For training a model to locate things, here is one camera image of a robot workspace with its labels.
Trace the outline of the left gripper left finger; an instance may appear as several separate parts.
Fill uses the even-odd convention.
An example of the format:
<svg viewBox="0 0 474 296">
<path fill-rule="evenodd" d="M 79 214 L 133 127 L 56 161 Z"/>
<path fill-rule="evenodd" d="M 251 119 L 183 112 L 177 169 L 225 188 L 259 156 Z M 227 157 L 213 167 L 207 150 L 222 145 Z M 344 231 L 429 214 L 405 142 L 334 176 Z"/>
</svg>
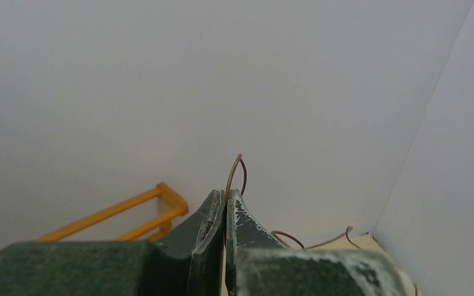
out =
<svg viewBox="0 0 474 296">
<path fill-rule="evenodd" d="M 213 190 L 155 242 L 19 242 L 0 251 L 0 295 L 219 295 L 225 194 Z"/>
</svg>

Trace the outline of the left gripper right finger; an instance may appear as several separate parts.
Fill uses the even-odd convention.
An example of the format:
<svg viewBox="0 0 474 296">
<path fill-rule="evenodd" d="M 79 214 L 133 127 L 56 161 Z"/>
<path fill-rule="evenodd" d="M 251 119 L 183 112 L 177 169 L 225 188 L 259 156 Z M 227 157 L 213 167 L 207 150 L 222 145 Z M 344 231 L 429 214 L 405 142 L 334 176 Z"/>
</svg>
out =
<svg viewBox="0 0 474 296">
<path fill-rule="evenodd" d="M 272 236 L 232 190 L 227 204 L 229 295 L 407 295 L 399 270 L 366 249 L 291 249 Z"/>
</svg>

